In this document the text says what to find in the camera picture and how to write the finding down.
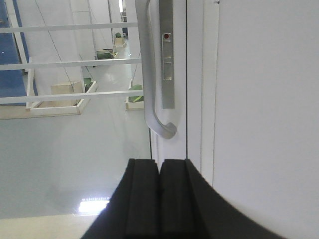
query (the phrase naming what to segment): door handle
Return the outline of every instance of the door handle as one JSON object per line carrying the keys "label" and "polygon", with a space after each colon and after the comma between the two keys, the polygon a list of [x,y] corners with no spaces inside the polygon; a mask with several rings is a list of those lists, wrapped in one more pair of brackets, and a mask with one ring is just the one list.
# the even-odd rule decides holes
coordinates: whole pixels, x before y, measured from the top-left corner
{"label": "door handle", "polygon": [[155,112],[155,51],[149,6],[150,0],[135,0],[142,58],[145,121],[157,135],[170,139],[177,132],[176,126],[171,122],[162,124]]}

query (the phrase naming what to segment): potted plant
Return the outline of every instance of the potted plant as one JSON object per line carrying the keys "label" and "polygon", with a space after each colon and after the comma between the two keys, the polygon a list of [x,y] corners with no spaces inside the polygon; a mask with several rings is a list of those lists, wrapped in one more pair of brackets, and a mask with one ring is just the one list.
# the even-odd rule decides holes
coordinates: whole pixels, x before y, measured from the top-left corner
{"label": "potted plant", "polygon": [[84,78],[84,88],[85,88],[85,92],[87,92],[87,91],[90,89],[90,87],[92,86],[92,84],[93,84],[93,81],[92,81],[91,78],[89,78],[89,77]]}
{"label": "potted plant", "polygon": [[[129,91],[137,91],[137,90],[142,90],[142,89],[143,89],[142,85],[133,85],[132,87],[129,88]],[[131,103],[140,102],[140,101],[144,101],[143,96],[130,96],[129,97],[129,102],[131,102]]]}
{"label": "potted plant", "polygon": [[115,40],[114,40],[114,45],[124,45],[125,41],[124,41],[124,38],[122,37],[122,35],[117,32],[115,34]]}
{"label": "potted plant", "polygon": [[103,50],[97,51],[96,53],[97,53],[98,60],[114,58],[114,52],[112,49],[103,49]]}

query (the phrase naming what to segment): green plant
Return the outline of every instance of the green plant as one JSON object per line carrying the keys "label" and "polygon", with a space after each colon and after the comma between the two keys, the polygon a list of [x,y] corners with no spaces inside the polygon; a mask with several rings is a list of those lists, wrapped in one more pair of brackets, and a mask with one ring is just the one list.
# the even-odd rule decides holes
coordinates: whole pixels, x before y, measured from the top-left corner
{"label": "green plant", "polygon": [[[137,90],[142,90],[142,85],[133,85],[132,87],[129,88],[129,91],[137,91]],[[143,96],[130,96],[129,97],[129,102],[135,103],[139,101],[144,101]]]}
{"label": "green plant", "polygon": [[85,92],[87,92],[89,90],[89,88],[91,87],[91,85],[93,84],[92,79],[89,77],[84,78],[84,88],[85,88]]}
{"label": "green plant", "polygon": [[117,32],[117,33],[115,34],[115,37],[116,37],[116,38],[121,38],[122,35],[121,35],[119,32]]}
{"label": "green plant", "polygon": [[112,59],[113,58],[113,56],[110,52],[103,52],[103,51],[98,51],[97,56],[98,56],[98,60]]}

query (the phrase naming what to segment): railing bar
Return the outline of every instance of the railing bar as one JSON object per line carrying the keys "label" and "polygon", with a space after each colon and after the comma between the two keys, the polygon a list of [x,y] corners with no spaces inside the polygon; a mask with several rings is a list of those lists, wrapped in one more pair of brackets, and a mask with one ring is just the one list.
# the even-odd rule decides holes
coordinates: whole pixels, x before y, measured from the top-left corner
{"label": "railing bar", "polygon": [[0,104],[15,104],[25,102],[46,102],[46,101],[63,101],[63,100],[80,100],[96,97],[129,97],[143,96],[143,90],[136,91],[109,91],[109,92],[92,92],[92,93],[74,93],[64,95],[47,95],[47,96],[19,96],[0,98]]}
{"label": "railing bar", "polygon": [[55,25],[55,26],[23,26],[23,27],[0,28],[0,33],[31,32],[31,31],[86,30],[86,29],[102,29],[102,28],[137,27],[137,26],[138,26],[137,22],[75,24],[75,25]]}
{"label": "railing bar", "polygon": [[6,65],[0,65],[0,71],[23,70],[23,69],[30,69],[30,68],[107,66],[107,65],[123,65],[123,64],[138,64],[138,63],[141,63],[140,58],[89,60],[89,61],[64,61],[64,62],[51,62],[51,63],[6,64]]}

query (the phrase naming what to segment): white floor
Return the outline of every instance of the white floor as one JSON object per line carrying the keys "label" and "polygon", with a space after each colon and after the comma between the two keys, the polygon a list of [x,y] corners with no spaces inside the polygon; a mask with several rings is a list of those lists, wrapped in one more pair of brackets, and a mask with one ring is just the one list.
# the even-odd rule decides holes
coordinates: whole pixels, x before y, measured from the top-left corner
{"label": "white floor", "polygon": [[[128,48],[119,57],[127,56]],[[98,91],[127,90],[131,79],[130,65],[89,71]],[[129,158],[150,158],[144,111],[126,111],[124,101],[91,99],[78,116],[0,120],[0,238],[25,238],[17,218],[77,214],[83,198],[111,196]],[[78,221],[67,217],[64,228],[59,220],[39,220],[48,231],[69,230]],[[36,231],[29,238],[41,238]]]}

